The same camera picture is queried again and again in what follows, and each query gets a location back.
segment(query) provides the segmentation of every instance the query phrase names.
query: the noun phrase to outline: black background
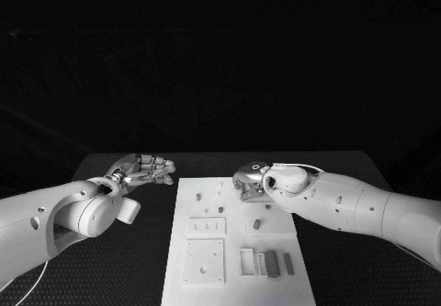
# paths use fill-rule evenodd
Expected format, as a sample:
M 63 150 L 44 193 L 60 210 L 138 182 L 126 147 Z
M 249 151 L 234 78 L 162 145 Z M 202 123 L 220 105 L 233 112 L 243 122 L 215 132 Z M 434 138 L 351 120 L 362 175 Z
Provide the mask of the black background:
M 93 152 L 364 150 L 441 198 L 437 1 L 2 8 L 4 196 Z

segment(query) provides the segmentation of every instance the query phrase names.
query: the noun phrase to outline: black table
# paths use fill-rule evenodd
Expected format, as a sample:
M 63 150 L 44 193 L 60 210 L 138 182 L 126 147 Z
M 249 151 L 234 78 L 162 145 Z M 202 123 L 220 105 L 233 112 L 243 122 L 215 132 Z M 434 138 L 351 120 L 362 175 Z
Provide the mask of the black table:
M 176 184 L 149 184 L 130 193 L 143 205 L 135 224 L 116 221 L 99 238 L 67 249 L 22 305 L 161 305 L 181 177 L 231 177 L 251 161 L 305 163 L 391 190 L 361 151 L 146 154 L 175 161 Z M 103 176 L 125 155 L 91 154 L 73 180 Z M 293 218 L 318 305 L 441 305 L 441 273 L 393 243 Z M 2 305 L 15 306 L 41 271 L 42 266 L 16 279 Z

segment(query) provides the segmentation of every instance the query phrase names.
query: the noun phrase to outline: robotic arm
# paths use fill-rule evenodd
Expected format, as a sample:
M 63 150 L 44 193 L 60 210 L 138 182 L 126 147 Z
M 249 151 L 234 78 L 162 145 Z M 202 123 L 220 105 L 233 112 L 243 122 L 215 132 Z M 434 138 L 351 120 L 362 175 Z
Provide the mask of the robotic arm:
M 133 223 L 140 203 L 126 197 L 146 183 L 174 184 L 174 161 L 132 154 L 104 177 L 0 200 L 0 288 L 73 244 L 99 237 L 116 219 Z
M 441 271 L 440 201 L 393 193 L 305 164 L 250 163 L 233 183 L 243 201 L 274 201 L 332 230 L 387 239 Z

